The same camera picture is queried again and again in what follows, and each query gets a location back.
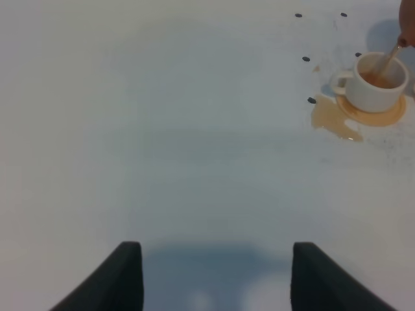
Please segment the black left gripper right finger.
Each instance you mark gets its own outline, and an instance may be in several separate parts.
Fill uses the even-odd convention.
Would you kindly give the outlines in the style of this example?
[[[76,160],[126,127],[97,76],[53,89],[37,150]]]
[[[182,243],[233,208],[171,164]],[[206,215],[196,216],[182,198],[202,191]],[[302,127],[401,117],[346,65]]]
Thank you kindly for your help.
[[[292,310],[393,310],[312,242],[293,245]]]

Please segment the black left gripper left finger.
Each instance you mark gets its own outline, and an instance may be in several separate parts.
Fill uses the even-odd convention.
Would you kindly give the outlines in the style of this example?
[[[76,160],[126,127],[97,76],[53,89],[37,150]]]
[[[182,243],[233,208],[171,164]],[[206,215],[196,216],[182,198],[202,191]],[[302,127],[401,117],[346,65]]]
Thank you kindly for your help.
[[[122,242],[53,310],[142,310],[141,244]]]

